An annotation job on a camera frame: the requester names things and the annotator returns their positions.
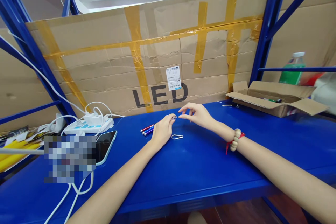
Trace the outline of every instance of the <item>blue metal shelf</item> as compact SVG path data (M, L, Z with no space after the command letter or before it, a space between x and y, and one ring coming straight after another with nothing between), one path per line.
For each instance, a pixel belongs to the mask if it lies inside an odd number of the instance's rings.
M283 0L267 0L265 13L264 13L264 21L262 24L262 28L260 31L259 42L257 46L257 51L255 55L255 60L253 64L252 74L251 74L251 82L254 80L260 81L263 77L263 73L265 71L298 71L298 72L336 72L336 68L326 67L326 68L265 68L266 61L268 57L268 53L272 44L272 38L276 34L276 32L282 27L282 25L288 20L288 18L294 13L294 11L300 6L300 4L304 0L294 0L293 3L288 7L285 13L278 20L280 8ZM65 0L64 8L62 12L62 16L68 16L69 12L72 15L78 15L79 10L77 8L75 0ZM39 69L52 83L54 88L65 97L61 87L59 86L57 80L55 79L52 71L50 70L48 64L38 46L36 45L34 39L32 38L29 30L26 28L25 23L31 22L31 18L27 13L27 10L21 0L0 0L0 13L2 19L6 23L7 27L10 29L12 34L15 34L18 38L16 39L18 45L20 46L23 54L32 64ZM15 51L7 41L0 37L0 48L13 55L23 64L28 67L34 69L27 61L17 52ZM42 109L46 109L51 106L57 106L59 111L63 115L73 115L75 116L75 112L72 107L60 99L58 95L52 90L49 84L45 81L45 79L39 74L36 73L45 89L49 93L53 102L29 109L14 115L7 116L5 118L0 119L0 124L9 122L11 120L15 120L17 118L26 116L28 114L40 111ZM73 119L66 118L68 123L71 123ZM265 199L267 204L272 208L272 210L277 214L277 216L282 220L283 223L286 223L286 219L283 218L280 212L271 204L271 202Z
M250 84L252 81L261 81L263 73L266 71L292 71L292 72L335 72L336 68L266 68L266 62L270 47L272 44L273 36L284 25L288 18L294 13L294 11L300 6L304 0L294 0L288 7L285 13L278 20L279 12L282 4L282 0L267 0L264 21L261 27L259 42L257 51L255 54L254 64L251 73Z
M12 34L15 34L18 38L16 42L21 48L23 55L41 72L44 76L50 81L50 83L54 86L55 90L65 97L65 94L61 87L59 86L55 76L53 75L51 69L49 68L47 62L45 61L41 51L39 50L37 44L35 43L33 37L31 36L29 30L27 29L25 23L31 22L31 18L27 13L26 8L24 7L21 0L0 0L0 14L7 25L8 29ZM13 55L15 58L20 60L25 65L29 66L33 69L33 67L17 52L15 51L11 45L0 37L0 47L6 52ZM53 102L49 104L42 105L37 108L32 108L30 110L7 116L0 119L0 124L7 123L16 118L26 116L28 114L34 113L36 111L48 108L50 106L57 106L58 110L62 113L62 115L73 115L76 116L74 110L71 105L64 100L60 99L60 97L52 90L51 86L46 82L46 80L36 72L39 77L41 83L44 85L48 94L52 98ZM71 123L74 121L73 118L65 118L67 123Z

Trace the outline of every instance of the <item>power strip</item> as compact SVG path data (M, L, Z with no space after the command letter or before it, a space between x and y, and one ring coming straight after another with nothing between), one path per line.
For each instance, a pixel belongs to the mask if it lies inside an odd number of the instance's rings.
M100 130L101 125L91 125L89 126L85 120L80 120L77 122L71 123L65 130L64 133L67 135L73 135L73 134L79 134L81 132L84 132L85 134L97 134L103 133L107 131L108 129L112 128L114 124L113 118L111 120L107 118L102 126L102 131Z

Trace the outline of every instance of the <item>woman's left hand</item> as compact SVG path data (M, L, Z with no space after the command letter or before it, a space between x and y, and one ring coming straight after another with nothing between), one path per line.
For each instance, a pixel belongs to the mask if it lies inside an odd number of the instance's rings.
M175 114L166 115L161 121L154 125L151 141L161 149L172 135L172 125L175 122Z

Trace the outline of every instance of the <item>bottle cap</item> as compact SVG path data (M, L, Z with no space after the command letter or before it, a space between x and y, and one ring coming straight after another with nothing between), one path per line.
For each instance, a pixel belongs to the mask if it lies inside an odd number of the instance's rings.
M302 57L305 54L305 52L297 52L297 53L293 53L293 57Z

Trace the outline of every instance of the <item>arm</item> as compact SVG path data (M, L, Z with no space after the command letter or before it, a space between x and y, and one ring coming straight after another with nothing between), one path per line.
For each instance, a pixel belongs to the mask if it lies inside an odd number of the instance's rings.
M152 139L110 177L69 219L74 223L110 223L151 158L172 135L174 114L155 124Z
M189 115L185 114L187 109L190 109ZM188 103L179 112L182 112L179 118L193 121L227 142L235 135L233 129L212 118L201 104ZM245 136L239 139L237 151L321 223L336 223L336 190L333 187Z

